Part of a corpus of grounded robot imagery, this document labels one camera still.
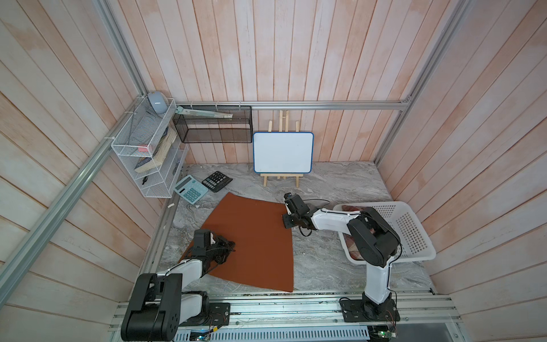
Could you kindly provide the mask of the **red plaid skirt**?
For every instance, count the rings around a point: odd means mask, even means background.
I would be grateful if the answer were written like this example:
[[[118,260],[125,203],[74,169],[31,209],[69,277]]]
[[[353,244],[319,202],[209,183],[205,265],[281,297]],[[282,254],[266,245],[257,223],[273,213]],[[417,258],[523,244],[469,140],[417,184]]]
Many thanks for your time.
[[[355,211],[362,211],[365,208],[365,206],[338,205],[337,208],[338,210],[341,210],[343,212],[355,212]],[[341,246],[349,262],[356,265],[361,265],[366,263],[361,253],[359,252],[357,245],[351,235],[347,235],[345,233],[339,232],[338,238],[340,239]]]

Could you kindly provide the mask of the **rust orange skirt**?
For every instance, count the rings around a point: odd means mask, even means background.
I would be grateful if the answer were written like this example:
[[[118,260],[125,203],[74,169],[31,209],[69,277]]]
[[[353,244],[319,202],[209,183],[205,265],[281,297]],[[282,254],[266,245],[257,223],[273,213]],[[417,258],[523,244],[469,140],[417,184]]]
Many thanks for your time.
[[[281,203],[228,193],[208,216],[203,229],[235,243],[226,262],[213,277],[238,284],[292,292],[293,239],[286,229]]]

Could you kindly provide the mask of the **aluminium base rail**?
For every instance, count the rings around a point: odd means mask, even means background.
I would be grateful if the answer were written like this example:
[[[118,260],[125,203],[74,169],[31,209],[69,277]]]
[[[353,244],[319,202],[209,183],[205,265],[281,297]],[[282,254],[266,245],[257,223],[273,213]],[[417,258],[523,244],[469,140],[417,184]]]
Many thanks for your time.
[[[343,326],[341,298],[360,300],[361,292],[264,292],[211,294],[212,303],[230,304],[230,329],[296,326]],[[460,323],[462,318],[448,295],[428,290],[398,291],[399,325]]]

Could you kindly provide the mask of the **grey computer mouse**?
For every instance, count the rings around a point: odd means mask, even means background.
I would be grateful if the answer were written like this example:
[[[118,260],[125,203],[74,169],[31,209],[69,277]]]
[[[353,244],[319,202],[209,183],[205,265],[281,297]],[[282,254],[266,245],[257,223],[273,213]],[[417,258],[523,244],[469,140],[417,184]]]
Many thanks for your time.
[[[148,101],[157,115],[163,116],[168,111],[169,101],[160,91],[148,93]]]

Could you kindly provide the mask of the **pale green ruler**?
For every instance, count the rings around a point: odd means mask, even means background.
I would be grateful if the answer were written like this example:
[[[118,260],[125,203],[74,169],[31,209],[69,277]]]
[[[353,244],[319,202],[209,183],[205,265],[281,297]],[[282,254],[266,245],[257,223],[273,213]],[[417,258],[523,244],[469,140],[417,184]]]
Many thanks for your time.
[[[204,111],[204,110],[198,110],[193,108],[184,108],[182,106],[178,106],[175,113],[178,115],[186,115],[189,117],[197,117],[197,118],[219,118],[219,119],[233,118],[233,115],[230,113],[221,113],[218,111]]]

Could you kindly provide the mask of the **book on shelf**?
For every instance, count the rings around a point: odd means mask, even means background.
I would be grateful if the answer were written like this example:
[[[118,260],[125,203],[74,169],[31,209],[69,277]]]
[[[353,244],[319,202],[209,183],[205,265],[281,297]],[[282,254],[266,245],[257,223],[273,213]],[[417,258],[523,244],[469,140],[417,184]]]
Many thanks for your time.
[[[175,142],[177,134],[173,128],[167,127],[164,135],[160,139],[158,147],[155,149],[152,158],[141,158],[135,166],[135,172],[143,173],[151,169],[160,168],[168,155],[168,152]]]

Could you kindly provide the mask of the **white board blue frame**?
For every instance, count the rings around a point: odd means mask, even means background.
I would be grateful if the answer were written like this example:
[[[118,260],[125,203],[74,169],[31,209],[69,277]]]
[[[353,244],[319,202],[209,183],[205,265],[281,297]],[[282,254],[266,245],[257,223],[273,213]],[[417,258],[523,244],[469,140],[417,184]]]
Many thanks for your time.
[[[308,174],[312,171],[312,132],[256,132],[253,134],[254,172]]]

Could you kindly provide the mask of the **white plastic basket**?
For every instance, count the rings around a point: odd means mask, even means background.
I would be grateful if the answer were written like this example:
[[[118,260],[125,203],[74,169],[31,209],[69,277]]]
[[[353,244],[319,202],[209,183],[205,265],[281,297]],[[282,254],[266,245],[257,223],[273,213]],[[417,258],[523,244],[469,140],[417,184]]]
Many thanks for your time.
[[[397,232],[403,253],[395,263],[425,262],[437,253],[430,237],[411,207],[404,202],[363,202],[336,205],[335,211],[349,212],[350,207],[372,207]]]

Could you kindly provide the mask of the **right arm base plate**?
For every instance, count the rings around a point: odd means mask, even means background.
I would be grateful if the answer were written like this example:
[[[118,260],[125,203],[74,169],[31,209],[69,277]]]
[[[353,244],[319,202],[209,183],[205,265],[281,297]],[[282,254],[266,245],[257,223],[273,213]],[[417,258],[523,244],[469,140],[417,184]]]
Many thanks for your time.
[[[346,323],[400,321],[400,314],[392,294],[381,304],[376,304],[366,295],[363,295],[362,299],[342,297],[338,302]]]

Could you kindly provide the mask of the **teal calculator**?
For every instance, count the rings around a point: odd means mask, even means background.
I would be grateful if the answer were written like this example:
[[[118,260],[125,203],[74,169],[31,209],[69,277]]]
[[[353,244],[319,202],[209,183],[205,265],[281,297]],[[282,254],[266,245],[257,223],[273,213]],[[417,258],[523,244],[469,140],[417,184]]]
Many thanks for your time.
[[[182,178],[175,185],[174,191],[191,205],[195,205],[208,193],[208,189],[192,175]]]

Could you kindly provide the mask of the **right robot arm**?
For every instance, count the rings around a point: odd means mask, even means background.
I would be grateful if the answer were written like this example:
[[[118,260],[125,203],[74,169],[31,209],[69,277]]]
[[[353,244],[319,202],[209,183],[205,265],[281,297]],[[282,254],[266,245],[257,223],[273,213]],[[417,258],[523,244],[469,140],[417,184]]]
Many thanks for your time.
[[[299,195],[286,193],[286,229],[328,230],[350,235],[367,264],[364,301],[380,306],[390,298],[390,265],[397,259],[398,233],[372,207],[357,212],[311,209]]]

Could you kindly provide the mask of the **black mesh wall basket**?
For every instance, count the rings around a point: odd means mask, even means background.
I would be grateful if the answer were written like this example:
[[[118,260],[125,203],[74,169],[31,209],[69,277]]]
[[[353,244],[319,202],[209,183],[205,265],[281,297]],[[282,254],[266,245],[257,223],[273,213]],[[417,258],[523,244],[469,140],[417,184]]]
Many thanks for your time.
[[[179,105],[204,111],[230,113],[232,119],[197,118],[174,114],[172,122],[184,143],[251,143],[252,107],[246,105]]]

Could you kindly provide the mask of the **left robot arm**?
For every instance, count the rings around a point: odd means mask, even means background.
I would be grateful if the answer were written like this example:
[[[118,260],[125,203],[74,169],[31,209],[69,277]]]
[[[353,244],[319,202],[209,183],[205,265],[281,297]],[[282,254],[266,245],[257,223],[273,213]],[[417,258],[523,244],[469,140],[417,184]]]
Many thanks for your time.
[[[175,266],[141,274],[121,324],[123,341],[173,341],[180,326],[204,326],[198,339],[207,339],[229,324],[230,305],[212,303],[206,292],[190,291],[192,282],[225,263],[236,244],[198,229],[189,252]]]

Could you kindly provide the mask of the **black calculator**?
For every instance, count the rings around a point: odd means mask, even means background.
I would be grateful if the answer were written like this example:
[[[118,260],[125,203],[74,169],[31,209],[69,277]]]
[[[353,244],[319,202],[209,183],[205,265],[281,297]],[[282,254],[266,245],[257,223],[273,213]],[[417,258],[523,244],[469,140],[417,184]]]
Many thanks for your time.
[[[227,185],[229,185],[230,182],[232,182],[233,179],[226,176],[224,173],[220,171],[216,171],[212,173],[210,176],[205,178],[202,181],[202,184],[209,190],[214,193],[219,192],[223,188],[225,188]]]

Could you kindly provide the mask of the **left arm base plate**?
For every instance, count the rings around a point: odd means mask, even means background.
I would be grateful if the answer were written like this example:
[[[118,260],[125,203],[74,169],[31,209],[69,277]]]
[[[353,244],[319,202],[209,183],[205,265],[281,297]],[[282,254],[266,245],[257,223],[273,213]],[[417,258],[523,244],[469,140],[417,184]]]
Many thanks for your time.
[[[199,315],[182,322],[179,326],[227,326],[230,313],[230,303],[210,303]]]

